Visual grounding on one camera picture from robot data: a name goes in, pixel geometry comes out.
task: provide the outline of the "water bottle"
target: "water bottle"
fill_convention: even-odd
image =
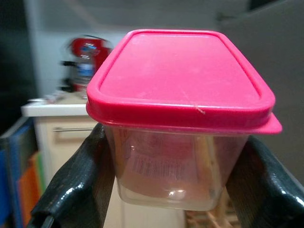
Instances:
[[[93,59],[94,48],[94,46],[83,46],[80,57],[77,60],[75,84],[79,95],[83,99],[87,99],[86,88],[95,73],[95,63]]]

